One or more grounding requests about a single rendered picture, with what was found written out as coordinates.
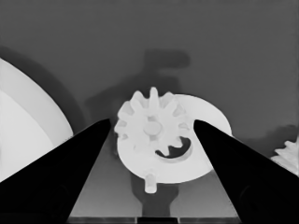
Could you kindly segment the large thick white disc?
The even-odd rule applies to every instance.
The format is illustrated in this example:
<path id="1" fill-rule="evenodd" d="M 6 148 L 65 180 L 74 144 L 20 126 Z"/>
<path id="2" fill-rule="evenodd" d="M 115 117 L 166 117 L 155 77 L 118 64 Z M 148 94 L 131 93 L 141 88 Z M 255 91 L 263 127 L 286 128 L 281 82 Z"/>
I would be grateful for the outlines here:
<path id="1" fill-rule="evenodd" d="M 35 81 L 0 59 L 0 183 L 74 135 Z"/>

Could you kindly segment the white toothed gear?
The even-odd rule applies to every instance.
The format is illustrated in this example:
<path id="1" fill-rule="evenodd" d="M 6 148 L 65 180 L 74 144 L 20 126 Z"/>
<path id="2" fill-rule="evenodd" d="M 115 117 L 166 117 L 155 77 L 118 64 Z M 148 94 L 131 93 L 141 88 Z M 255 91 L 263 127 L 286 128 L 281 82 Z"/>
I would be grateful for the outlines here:
<path id="1" fill-rule="evenodd" d="M 161 156 L 176 159 L 190 146 L 189 124 L 185 106 L 177 96 L 162 96 L 152 87 L 149 98 L 135 91 L 118 112 L 114 131 L 118 135 L 118 154 L 124 158 Z"/>
<path id="2" fill-rule="evenodd" d="M 275 152 L 271 160 L 299 177 L 299 136 L 294 142 L 286 141 L 284 148 L 277 148 Z"/>

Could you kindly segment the white round carrier with pins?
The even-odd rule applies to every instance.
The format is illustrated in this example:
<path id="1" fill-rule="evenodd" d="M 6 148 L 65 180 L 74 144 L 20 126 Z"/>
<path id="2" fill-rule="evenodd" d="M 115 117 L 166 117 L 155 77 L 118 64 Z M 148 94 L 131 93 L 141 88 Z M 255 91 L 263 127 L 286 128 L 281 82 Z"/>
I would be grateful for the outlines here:
<path id="1" fill-rule="evenodd" d="M 211 103 L 193 96 L 178 94 L 179 101 L 187 109 L 191 146 L 184 156 L 164 159 L 161 156 L 138 156 L 132 159 L 120 157 L 124 166 L 145 181 L 145 191 L 153 194 L 160 184 L 180 184 L 193 181 L 213 170 L 198 140 L 193 123 L 205 121 L 221 131 L 231 134 L 232 129 L 224 114 Z"/>

